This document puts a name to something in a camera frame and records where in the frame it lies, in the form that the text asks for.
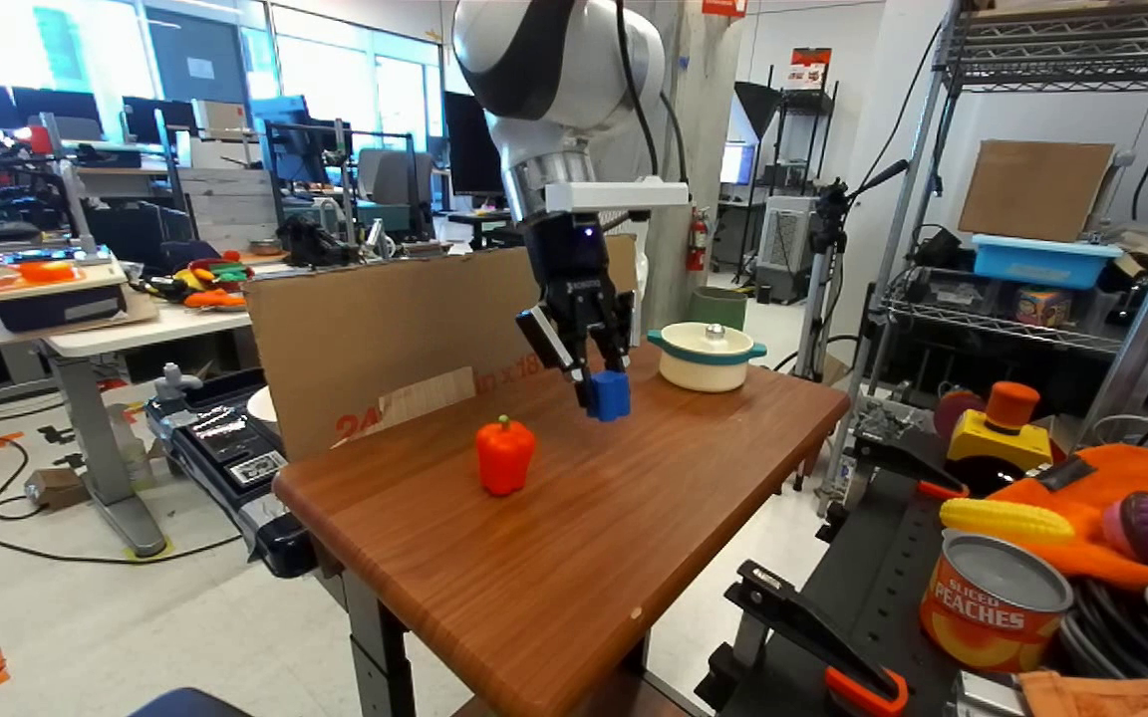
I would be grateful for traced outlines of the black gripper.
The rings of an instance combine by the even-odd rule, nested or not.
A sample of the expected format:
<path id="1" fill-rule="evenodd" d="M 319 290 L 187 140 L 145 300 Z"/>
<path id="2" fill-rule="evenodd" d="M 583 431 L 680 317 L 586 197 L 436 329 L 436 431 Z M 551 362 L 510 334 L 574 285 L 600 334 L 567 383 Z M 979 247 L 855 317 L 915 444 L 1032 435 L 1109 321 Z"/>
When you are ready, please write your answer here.
<path id="1" fill-rule="evenodd" d="M 542 305 L 518 313 L 518 329 L 542 367 L 570 379 L 574 397 L 590 402 L 586 362 L 574 353 L 596 343 L 600 367 L 631 369 L 624 296 L 610 281 L 600 223 L 586 211 L 537 215 L 522 228 Z"/>

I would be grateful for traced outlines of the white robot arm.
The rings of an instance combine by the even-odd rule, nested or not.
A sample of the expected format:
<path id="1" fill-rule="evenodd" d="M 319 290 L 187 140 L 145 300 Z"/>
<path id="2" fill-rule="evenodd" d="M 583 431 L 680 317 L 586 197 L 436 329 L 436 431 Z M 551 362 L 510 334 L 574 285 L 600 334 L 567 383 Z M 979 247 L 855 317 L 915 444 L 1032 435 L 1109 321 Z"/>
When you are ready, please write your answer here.
<path id="1" fill-rule="evenodd" d="M 687 208 L 691 188 L 662 167 L 642 179 L 596 179 L 590 144 L 624 122 L 644 131 L 644 104 L 665 78 L 662 35 L 623 0 L 457 0 L 452 47 L 483 104 L 506 208 L 537 281 L 518 329 L 570 379 L 590 416 L 624 416 L 631 296 L 610 278 L 600 215 L 644 219 L 658 208 Z"/>

